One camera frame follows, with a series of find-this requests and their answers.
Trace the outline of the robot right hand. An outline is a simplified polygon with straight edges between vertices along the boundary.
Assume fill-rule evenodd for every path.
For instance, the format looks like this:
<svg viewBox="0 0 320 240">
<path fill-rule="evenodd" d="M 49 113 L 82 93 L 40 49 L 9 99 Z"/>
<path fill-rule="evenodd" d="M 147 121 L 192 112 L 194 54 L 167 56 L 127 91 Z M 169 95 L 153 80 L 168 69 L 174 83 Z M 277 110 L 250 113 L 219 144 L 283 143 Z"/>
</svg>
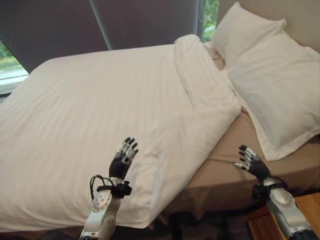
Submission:
<svg viewBox="0 0 320 240">
<path fill-rule="evenodd" d="M 268 167 L 251 148 L 241 145 L 238 153 L 241 155 L 239 158 L 240 162 L 232 163 L 235 168 L 247 171 L 255 176 L 260 183 L 271 177 Z"/>
</svg>

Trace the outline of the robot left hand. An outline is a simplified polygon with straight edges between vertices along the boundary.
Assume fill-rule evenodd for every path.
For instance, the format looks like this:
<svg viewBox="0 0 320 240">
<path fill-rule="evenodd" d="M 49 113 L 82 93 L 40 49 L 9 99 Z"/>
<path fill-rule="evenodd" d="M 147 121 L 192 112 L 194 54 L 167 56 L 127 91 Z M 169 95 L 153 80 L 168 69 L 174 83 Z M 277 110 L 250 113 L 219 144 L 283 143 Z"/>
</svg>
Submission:
<svg viewBox="0 0 320 240">
<path fill-rule="evenodd" d="M 109 177 L 124 180 L 132 164 L 135 155 L 138 153 L 138 143 L 135 138 L 127 137 L 118 150 L 109 167 Z"/>
</svg>

